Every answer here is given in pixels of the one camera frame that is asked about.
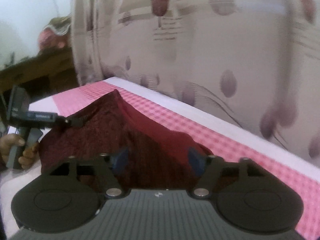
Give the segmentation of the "person's left hand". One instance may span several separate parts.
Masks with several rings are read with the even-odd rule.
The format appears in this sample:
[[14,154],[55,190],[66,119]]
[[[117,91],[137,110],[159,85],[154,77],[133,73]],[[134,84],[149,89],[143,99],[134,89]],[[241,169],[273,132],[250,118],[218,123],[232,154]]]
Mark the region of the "person's left hand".
[[[12,146],[24,146],[25,140],[17,134],[7,134],[1,137],[1,165],[6,165]],[[35,163],[39,155],[39,142],[33,146],[25,147],[23,154],[19,157],[18,162],[24,170],[29,169]]]

